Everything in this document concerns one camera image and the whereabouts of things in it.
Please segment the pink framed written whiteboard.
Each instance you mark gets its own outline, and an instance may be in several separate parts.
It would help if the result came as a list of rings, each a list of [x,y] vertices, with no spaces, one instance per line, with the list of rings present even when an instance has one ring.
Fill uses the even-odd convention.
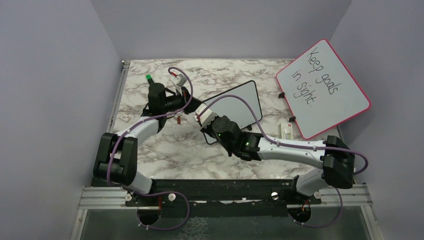
[[[315,136],[367,111],[371,102],[327,39],[276,74],[301,136]]]

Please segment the small white tag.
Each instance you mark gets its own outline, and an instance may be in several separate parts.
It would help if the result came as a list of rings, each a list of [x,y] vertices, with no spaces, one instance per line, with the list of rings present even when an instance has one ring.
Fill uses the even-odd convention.
[[[127,114],[121,114],[121,115],[119,116],[119,118],[120,118],[122,121],[126,122],[126,123],[128,123],[128,122],[131,120],[131,117],[130,117],[129,115],[127,115]]]

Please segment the white whiteboard eraser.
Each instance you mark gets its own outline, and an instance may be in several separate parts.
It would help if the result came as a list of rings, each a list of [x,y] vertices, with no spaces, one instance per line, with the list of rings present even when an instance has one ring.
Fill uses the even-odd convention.
[[[279,124],[280,138],[283,140],[294,140],[293,125],[288,122]]]

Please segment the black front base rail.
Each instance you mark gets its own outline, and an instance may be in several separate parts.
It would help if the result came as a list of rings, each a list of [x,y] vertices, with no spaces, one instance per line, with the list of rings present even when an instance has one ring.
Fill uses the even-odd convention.
[[[332,187],[306,197],[295,193],[291,180],[158,179],[153,193],[141,196],[124,187],[107,187],[94,179],[84,189],[81,205],[94,209],[134,209],[162,218],[309,217],[313,207],[340,206]]]

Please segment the green highlighter pen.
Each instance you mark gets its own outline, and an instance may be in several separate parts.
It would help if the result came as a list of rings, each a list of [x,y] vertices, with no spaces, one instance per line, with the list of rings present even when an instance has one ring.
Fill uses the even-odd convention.
[[[150,86],[155,83],[155,81],[153,80],[153,78],[150,74],[147,74],[145,77],[146,77],[146,80],[147,80],[147,82]]]

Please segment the aluminium frame rail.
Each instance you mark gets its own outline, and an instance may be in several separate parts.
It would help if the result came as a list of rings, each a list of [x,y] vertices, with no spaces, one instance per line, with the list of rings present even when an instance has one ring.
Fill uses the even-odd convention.
[[[114,124],[116,122],[116,116],[117,116],[117,112],[119,109],[119,105],[120,105],[120,101],[121,101],[121,97],[123,94],[123,89],[125,86],[125,82],[127,79],[127,75],[129,72],[129,68],[131,65],[131,61],[130,60],[123,60],[122,62],[122,69],[121,69],[121,73],[120,73],[120,77],[118,80],[118,86],[117,86],[117,90],[116,90],[116,94],[114,97],[114,101],[112,103],[112,108],[111,108],[111,112],[108,118],[108,122],[106,125],[106,132],[110,132],[111,130],[113,130]],[[76,214],[76,219],[72,228],[72,232],[71,232],[71,236],[70,236],[70,240],[80,240],[82,237],[82,233],[83,233],[83,228],[85,225],[85,221],[86,221],[86,217],[87,217],[87,213],[88,210],[87,209],[82,209],[80,203],[83,200],[83,193],[85,190],[86,186],[83,186],[82,188],[82,192],[81,192],[81,196],[78,202],[78,210],[77,210],[77,214]]]

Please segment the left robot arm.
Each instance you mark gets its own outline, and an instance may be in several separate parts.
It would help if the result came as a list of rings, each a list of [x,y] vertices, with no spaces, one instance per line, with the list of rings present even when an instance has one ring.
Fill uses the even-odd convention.
[[[138,192],[138,199],[149,206],[157,200],[157,191],[152,188],[153,179],[137,170],[139,146],[164,128],[169,115],[178,110],[193,113],[202,102],[192,97],[186,87],[173,92],[153,81],[149,82],[147,97],[148,103],[137,123],[126,130],[101,136],[93,176],[109,185],[122,185]]]

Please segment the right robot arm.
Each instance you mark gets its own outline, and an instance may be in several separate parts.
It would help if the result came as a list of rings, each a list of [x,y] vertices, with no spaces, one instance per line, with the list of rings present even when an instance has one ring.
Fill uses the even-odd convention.
[[[353,186],[355,157],[336,136],[329,136],[326,141],[283,140],[242,131],[227,116],[198,122],[201,131],[216,139],[229,156],[244,161],[282,160],[312,166],[309,172],[293,178],[288,196],[296,204],[329,186]]]

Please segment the black framed small whiteboard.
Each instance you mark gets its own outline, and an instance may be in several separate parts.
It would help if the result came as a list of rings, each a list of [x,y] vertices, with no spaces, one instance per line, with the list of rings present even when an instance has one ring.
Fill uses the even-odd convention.
[[[205,106],[210,105],[210,103],[212,103],[215,99],[226,95],[235,95],[245,100],[252,108],[256,118],[259,121],[262,120],[262,107],[259,99],[257,85],[254,80],[249,80],[204,100],[200,107],[197,108],[195,113],[199,114]],[[213,104],[209,109],[212,112],[215,112],[219,117],[227,116],[231,121],[236,122],[242,130],[250,129],[252,125],[256,123],[248,107],[241,100],[234,97],[222,98]]]

